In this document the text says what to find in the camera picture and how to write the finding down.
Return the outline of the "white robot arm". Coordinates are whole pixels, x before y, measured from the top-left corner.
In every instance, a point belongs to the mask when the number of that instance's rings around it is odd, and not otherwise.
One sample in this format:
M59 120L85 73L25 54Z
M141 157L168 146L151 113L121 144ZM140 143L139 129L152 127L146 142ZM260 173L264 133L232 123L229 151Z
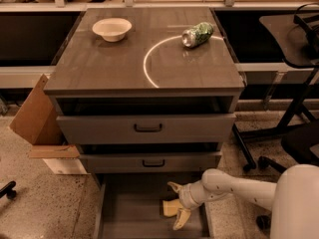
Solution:
M291 166L275 183L234 177L211 168L197 182L168 185L178 198L162 204L163 215L176 218L175 230L185 225L192 210L232 194L271 212L270 239L319 239L318 166Z

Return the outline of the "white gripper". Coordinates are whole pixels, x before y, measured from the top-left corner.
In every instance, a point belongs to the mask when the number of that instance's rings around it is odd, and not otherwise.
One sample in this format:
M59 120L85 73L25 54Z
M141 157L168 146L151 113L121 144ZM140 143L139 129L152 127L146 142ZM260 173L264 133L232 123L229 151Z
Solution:
M199 181L195 183L188 183L186 185L180 185L175 182L169 181L167 185L170 186L171 189L178 194L181 205L186 208L179 208L177 210L173 229L179 230L188 221L191 215L190 210L199 207L203 203L203 187Z

